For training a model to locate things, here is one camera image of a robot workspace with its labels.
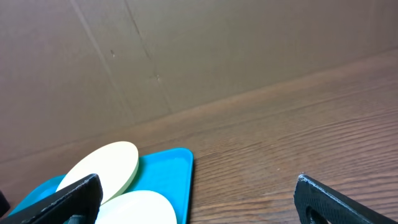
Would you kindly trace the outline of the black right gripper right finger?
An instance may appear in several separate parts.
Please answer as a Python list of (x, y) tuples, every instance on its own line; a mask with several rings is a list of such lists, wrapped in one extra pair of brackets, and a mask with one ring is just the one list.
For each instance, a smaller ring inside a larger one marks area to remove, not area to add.
[(298, 176), (294, 204), (301, 223), (397, 224), (304, 174)]

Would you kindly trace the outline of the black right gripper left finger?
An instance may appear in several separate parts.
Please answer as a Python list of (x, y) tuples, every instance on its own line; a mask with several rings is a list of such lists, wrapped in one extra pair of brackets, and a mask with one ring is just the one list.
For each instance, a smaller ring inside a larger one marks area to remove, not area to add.
[(94, 223), (98, 216), (103, 190), (97, 174), (66, 186), (37, 203), (1, 220), (1, 224), (65, 223), (78, 216), (76, 223)]

